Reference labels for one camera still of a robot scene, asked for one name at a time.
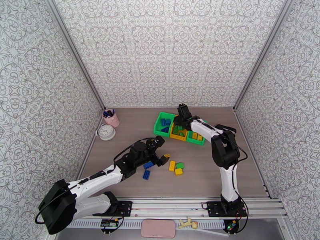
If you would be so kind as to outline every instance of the clock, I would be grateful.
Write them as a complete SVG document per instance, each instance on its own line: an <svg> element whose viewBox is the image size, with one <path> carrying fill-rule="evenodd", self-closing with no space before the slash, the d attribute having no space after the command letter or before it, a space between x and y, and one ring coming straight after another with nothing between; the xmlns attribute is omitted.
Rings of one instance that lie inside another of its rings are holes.
<svg viewBox="0 0 320 240"><path fill-rule="evenodd" d="M113 139L113 137L116 135L116 130L108 124L102 124L100 128L96 130L96 136L99 136L100 139L104 141L108 141Z"/></svg>

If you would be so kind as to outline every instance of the lego brick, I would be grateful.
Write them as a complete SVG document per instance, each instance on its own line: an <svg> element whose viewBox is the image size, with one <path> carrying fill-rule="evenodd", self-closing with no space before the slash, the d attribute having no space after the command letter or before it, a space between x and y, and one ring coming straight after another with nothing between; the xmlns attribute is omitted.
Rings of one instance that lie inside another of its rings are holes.
<svg viewBox="0 0 320 240"><path fill-rule="evenodd" d="M178 126L174 126L172 133L178 134Z"/></svg>
<svg viewBox="0 0 320 240"><path fill-rule="evenodd" d="M175 167L176 167L176 162L175 161L170 161L169 171L170 172L174 172Z"/></svg>
<svg viewBox="0 0 320 240"><path fill-rule="evenodd" d="M179 168L181 168L181 169L184 168L183 162L176 163L176 169L179 169Z"/></svg>
<svg viewBox="0 0 320 240"><path fill-rule="evenodd" d="M193 138L194 140L196 140L197 137L198 137L198 134L193 132L193 133L192 133L192 138Z"/></svg>
<svg viewBox="0 0 320 240"><path fill-rule="evenodd" d="M161 126L162 126L162 127L167 126L167 123L166 123L166 119L165 119L165 118L162 118L162 119L161 119Z"/></svg>
<svg viewBox="0 0 320 240"><path fill-rule="evenodd" d="M148 168L154 166L154 164L152 162L148 162L146 164L143 165L144 169L147 170Z"/></svg>
<svg viewBox="0 0 320 240"><path fill-rule="evenodd" d="M149 177L150 177L150 171L149 170L145 170L142 178L145 179L145 180L149 180Z"/></svg>
<svg viewBox="0 0 320 240"><path fill-rule="evenodd" d="M169 132L169 127L165 127L161 130L161 132L165 132L165 133L168 133Z"/></svg>
<svg viewBox="0 0 320 240"><path fill-rule="evenodd" d="M178 168L174 170L174 173L176 174L176 176L182 175L183 174L182 168Z"/></svg>

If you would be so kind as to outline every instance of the patterned wallpaper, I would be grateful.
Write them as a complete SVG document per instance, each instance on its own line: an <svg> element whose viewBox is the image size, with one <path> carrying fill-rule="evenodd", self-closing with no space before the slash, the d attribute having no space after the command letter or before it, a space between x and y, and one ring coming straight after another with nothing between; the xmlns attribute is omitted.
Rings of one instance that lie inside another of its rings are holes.
<svg viewBox="0 0 320 240"><path fill-rule="evenodd" d="M320 239L320 0L297 0L237 110L299 239Z"/></svg>
<svg viewBox="0 0 320 240"><path fill-rule="evenodd" d="M106 106L233 106L284 0L55 0Z"/></svg>
<svg viewBox="0 0 320 240"><path fill-rule="evenodd" d="M43 0L0 0L0 239L44 239L37 207L75 178L100 111Z"/></svg>

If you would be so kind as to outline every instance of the black mounting plate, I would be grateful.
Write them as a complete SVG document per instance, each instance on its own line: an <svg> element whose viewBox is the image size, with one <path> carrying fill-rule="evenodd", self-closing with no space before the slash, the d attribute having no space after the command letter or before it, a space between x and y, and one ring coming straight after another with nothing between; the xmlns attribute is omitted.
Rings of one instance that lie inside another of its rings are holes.
<svg viewBox="0 0 320 240"><path fill-rule="evenodd" d="M236 217L236 216L246 217L247 216L247 212L243 202L241 202L240 206L230 214L224 213L224 210L221 206L221 201L208 201L206 204L207 204L209 217Z"/></svg>
<svg viewBox="0 0 320 240"><path fill-rule="evenodd" d="M131 208L132 201L119 201L115 211L111 212L111 208L109 208L106 212L93 214L93 216L130 216Z"/></svg>

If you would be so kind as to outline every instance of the pink cup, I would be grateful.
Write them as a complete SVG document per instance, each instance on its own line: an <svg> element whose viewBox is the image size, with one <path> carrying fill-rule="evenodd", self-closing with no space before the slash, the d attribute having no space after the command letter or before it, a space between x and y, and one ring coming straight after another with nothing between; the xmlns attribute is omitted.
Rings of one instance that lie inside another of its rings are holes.
<svg viewBox="0 0 320 240"><path fill-rule="evenodd" d="M118 127L119 124L120 124L116 112L114 112L114 115L112 117L108 117L108 118L103 117L103 119L107 124L111 125L114 128Z"/></svg>

